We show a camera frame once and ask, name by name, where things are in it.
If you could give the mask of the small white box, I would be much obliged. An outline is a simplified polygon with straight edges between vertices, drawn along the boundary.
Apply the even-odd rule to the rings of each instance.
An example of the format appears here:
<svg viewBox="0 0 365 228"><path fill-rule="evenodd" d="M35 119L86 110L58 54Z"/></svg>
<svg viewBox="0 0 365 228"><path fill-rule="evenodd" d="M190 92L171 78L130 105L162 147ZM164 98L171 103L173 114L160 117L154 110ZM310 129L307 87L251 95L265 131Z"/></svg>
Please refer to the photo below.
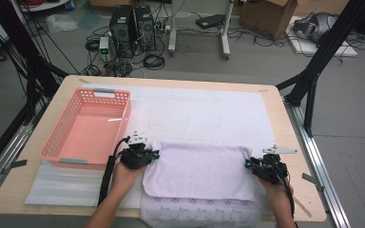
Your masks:
<svg viewBox="0 0 365 228"><path fill-rule="evenodd" d="M99 43L99 50L102 54L109 53L109 38L108 37L101 37Z"/></svg>

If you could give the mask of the grey metal bracket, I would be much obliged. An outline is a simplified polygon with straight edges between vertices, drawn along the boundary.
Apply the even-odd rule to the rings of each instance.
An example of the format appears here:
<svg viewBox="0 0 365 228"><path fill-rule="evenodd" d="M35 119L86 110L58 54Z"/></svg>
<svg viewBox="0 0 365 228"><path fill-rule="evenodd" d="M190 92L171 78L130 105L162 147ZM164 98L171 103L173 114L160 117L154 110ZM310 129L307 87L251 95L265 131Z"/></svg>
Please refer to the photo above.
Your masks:
<svg viewBox="0 0 365 228"><path fill-rule="evenodd" d="M10 172L11 169L21 167L21 166L25 166L25 165L27 165L27 163L28 163L28 160L13 161L9 164L8 167L2 168L1 174L2 175L7 175Z"/></svg>
<svg viewBox="0 0 365 228"><path fill-rule="evenodd" d="M312 184L316 187L316 189L317 189L317 191L318 191L318 192L323 192L323 191L324 191L324 186L322 186L322 185L319 183L319 181L318 181L318 179L317 179L317 178L315 178L315 177L313 177L313 176L311 176L311 175L308 175L308 174L306 174L306 173L302 173L302 174L301 174L301 177L302 177L304 180L309 181L310 183L312 183Z"/></svg>

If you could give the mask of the white metal stand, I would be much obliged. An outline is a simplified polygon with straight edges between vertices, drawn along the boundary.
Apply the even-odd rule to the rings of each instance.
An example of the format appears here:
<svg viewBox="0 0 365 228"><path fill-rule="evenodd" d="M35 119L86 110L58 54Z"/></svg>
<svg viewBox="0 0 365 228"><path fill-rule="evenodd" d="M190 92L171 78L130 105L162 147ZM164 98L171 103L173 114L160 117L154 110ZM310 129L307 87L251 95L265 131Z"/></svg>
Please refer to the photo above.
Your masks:
<svg viewBox="0 0 365 228"><path fill-rule="evenodd" d="M171 0L171 15L170 18L170 31L169 31L169 39L168 39L168 51L170 55L173 55L176 50L176 42L177 42L177 26L175 16L178 12L177 6L174 3L175 0ZM222 24L222 28L220 30L220 38L221 38L221 47L222 47L222 56L225 60L230 58L230 47L228 41L228 29L230 24L230 19L232 15L234 7L234 0L227 0L227 7L225 13L225 19Z"/></svg>

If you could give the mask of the grey and white device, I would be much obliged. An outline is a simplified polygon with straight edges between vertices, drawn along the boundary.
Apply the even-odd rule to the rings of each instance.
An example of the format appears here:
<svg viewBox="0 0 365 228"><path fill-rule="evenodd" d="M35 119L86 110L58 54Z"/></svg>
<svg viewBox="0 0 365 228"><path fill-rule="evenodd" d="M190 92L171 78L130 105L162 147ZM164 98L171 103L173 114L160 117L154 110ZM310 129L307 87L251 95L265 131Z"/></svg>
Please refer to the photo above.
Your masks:
<svg viewBox="0 0 365 228"><path fill-rule="evenodd" d="M319 43L336 22L334 15L327 12L311 12L294 22L293 31L300 31L313 43Z"/></svg>

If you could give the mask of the thin wooden stick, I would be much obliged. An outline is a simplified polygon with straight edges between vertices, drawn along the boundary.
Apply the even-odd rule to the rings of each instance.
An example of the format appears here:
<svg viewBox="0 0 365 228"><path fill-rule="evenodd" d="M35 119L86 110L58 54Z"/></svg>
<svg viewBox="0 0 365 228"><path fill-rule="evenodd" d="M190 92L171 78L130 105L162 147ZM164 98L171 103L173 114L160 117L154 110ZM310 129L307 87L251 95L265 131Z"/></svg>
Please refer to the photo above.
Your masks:
<svg viewBox="0 0 365 228"><path fill-rule="evenodd" d="M309 209L309 205L307 204L306 200L295 198L295 203L308 218L312 217L311 210Z"/></svg>

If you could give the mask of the open cardboard box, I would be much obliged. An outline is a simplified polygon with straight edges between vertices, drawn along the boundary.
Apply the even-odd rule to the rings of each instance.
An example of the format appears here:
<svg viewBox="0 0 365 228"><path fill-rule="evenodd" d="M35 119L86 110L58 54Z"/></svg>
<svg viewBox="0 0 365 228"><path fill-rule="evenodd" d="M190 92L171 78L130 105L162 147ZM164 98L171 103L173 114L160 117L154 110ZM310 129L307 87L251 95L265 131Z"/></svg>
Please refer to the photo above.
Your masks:
<svg viewBox="0 0 365 228"><path fill-rule="evenodd" d="M258 34L277 39L285 33L298 6L298 0L247 0L239 24Z"/></svg>

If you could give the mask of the teal sheet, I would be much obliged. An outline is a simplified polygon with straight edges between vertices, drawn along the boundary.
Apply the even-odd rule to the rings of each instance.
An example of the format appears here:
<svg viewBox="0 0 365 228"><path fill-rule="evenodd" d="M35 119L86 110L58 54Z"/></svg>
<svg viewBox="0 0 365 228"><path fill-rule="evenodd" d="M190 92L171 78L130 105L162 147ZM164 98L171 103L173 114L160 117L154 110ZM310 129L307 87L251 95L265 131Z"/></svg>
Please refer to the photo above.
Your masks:
<svg viewBox="0 0 365 228"><path fill-rule="evenodd" d="M78 27L83 30L90 30L101 21L101 16L92 10L87 10L78 23Z"/></svg>

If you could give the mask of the person's left hand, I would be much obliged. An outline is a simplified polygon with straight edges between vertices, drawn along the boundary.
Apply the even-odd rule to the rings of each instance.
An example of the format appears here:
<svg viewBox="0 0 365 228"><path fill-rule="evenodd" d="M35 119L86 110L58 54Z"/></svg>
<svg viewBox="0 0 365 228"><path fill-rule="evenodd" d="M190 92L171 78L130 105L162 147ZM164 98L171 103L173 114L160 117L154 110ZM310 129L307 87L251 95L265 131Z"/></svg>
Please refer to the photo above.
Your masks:
<svg viewBox="0 0 365 228"><path fill-rule="evenodd" d="M130 169L123 163L118 162L113 171L111 196L123 198L134 186L135 180L145 171L146 167Z"/></svg>

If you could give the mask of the pink plastic basket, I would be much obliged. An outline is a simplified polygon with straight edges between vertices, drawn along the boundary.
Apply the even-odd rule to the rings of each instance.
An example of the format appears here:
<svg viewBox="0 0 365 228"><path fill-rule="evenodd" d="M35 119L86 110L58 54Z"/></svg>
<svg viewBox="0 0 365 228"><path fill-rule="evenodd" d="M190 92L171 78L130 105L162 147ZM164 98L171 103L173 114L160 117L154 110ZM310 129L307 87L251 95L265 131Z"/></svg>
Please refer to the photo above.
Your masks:
<svg viewBox="0 0 365 228"><path fill-rule="evenodd" d="M59 167L103 170L116 144L125 136L130 112L127 90L75 89L40 158Z"/></svg>

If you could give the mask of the clear plastic bag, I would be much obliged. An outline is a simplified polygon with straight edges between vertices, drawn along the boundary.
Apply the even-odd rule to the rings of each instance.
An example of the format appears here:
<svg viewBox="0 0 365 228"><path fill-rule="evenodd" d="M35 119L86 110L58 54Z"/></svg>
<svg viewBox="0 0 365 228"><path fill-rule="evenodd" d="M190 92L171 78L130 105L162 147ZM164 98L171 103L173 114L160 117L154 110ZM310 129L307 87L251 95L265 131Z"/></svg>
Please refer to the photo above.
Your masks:
<svg viewBox="0 0 365 228"><path fill-rule="evenodd" d="M66 14L53 14L46 18L46 22L50 33L69 32L78 28L73 18Z"/></svg>

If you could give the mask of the lilac towel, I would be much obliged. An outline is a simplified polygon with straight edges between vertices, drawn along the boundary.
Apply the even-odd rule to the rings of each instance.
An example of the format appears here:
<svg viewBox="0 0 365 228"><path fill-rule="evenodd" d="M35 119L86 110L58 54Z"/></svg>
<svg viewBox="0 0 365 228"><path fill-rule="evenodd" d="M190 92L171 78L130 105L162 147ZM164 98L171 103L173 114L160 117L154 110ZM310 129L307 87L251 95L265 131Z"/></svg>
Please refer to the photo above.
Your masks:
<svg viewBox="0 0 365 228"><path fill-rule="evenodd" d="M261 219L256 180L239 145L154 142L144 172L141 219L152 228L241 228Z"/></svg>

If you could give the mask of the black flat device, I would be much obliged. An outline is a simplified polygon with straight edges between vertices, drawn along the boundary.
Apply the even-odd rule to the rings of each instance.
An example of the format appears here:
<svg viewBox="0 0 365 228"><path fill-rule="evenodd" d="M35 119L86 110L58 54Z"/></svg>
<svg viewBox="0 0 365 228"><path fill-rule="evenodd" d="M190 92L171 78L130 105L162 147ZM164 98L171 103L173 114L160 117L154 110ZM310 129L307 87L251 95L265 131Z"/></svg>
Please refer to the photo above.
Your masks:
<svg viewBox="0 0 365 228"><path fill-rule="evenodd" d="M196 24L201 29L210 29L221 25L224 22L225 16L223 14L215 14L206 16L196 20Z"/></svg>

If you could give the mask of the person's right hand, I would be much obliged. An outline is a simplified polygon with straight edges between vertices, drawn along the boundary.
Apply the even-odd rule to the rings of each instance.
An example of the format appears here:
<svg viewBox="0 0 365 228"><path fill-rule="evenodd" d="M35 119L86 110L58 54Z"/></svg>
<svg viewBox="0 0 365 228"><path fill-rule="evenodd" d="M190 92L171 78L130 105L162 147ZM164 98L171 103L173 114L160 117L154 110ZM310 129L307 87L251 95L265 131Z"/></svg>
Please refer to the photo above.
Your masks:
<svg viewBox="0 0 365 228"><path fill-rule="evenodd" d="M290 200L284 185L272 184L263 179L259 179L259 182L265 188L266 198L272 208L290 208Z"/></svg>

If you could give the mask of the silver aluminium rail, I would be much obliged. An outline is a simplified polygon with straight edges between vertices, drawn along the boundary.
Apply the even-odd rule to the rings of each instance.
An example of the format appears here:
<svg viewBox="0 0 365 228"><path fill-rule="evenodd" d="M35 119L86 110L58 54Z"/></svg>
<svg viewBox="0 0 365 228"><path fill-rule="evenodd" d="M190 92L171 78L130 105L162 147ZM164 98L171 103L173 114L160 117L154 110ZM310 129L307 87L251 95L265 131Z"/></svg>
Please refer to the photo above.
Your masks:
<svg viewBox="0 0 365 228"><path fill-rule="evenodd" d="M23 107L0 137L0 181L6 176L1 174L2 168L17 161L45 110L45 107L37 108L36 114L27 120L26 108Z"/></svg>
<svg viewBox="0 0 365 228"><path fill-rule="evenodd" d="M304 128L304 114L300 107L291 106L289 103L283 103L290 117L295 132L298 134L298 141L302 148L305 160L311 170L311 176L318 179L319 183L324 186L323 192L318 192L324 213L328 216L329 221L335 228L351 228L351 224L343 209L336 189L331 181L328 170L320 155L317 143L313 137L310 137Z"/></svg>

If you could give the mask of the white round table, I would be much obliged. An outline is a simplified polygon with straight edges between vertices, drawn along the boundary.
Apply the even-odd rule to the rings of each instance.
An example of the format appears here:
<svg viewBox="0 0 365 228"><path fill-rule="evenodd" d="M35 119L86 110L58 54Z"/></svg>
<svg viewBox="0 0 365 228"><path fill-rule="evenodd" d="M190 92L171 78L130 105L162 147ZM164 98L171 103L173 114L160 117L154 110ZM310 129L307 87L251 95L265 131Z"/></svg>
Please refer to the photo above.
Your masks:
<svg viewBox="0 0 365 228"><path fill-rule="evenodd" d="M23 12L27 11L41 11L41 10L50 10L53 8L57 8L60 6L64 6L67 2L71 0L59 0L58 2L49 2L49 0L44 0L41 5L38 6L25 6L23 3L18 3L20 10Z"/></svg>

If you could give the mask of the white grid mat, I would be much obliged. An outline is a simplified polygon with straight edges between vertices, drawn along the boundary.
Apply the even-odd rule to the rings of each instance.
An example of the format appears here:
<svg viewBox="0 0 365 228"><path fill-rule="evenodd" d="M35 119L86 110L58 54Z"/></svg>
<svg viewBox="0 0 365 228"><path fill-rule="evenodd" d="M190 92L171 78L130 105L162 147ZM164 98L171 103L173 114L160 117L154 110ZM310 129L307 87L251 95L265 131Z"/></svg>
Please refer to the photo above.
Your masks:
<svg viewBox="0 0 365 228"><path fill-rule="evenodd" d="M260 158L263 149L276 144L259 92L143 86L129 90L128 130L143 131L152 147L155 142L239 145Z"/></svg>

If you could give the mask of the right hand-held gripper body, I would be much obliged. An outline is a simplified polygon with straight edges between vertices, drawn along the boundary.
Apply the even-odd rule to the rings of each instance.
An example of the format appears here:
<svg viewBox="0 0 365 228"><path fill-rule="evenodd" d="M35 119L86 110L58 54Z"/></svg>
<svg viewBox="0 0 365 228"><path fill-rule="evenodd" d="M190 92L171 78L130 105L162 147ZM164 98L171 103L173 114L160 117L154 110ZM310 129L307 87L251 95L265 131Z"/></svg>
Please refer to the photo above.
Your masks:
<svg viewBox="0 0 365 228"><path fill-rule="evenodd" d="M297 152L296 149L289 149L276 145L263 149L261 162L254 162L251 171L255 176L276 184L289 175L287 165L280 160L280 154L296 154Z"/></svg>

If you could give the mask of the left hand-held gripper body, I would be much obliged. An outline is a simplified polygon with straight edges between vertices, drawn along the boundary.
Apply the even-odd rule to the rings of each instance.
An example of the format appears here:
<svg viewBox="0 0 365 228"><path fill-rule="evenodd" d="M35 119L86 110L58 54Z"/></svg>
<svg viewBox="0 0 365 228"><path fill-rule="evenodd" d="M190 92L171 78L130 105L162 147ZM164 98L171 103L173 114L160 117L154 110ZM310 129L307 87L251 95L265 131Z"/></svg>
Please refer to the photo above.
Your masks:
<svg viewBox="0 0 365 228"><path fill-rule="evenodd" d="M143 133L135 131L128 138L128 148L120 152L120 162L130 169L140 169L154 160L154 152L146 147L147 137Z"/></svg>

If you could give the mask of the black computer tower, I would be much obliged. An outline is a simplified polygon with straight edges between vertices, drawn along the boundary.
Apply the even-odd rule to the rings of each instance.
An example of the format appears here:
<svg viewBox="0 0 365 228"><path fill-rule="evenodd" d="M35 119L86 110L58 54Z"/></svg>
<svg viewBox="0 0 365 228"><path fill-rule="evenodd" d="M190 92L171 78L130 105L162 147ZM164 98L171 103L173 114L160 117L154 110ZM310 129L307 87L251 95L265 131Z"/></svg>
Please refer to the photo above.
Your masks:
<svg viewBox="0 0 365 228"><path fill-rule="evenodd" d="M136 26L131 5L117 5L112 13L109 28L119 57L133 56L132 43L136 40Z"/></svg>
<svg viewBox="0 0 365 228"><path fill-rule="evenodd" d="M154 19L150 7L136 7L135 16L141 49L144 51L154 50L156 48Z"/></svg>

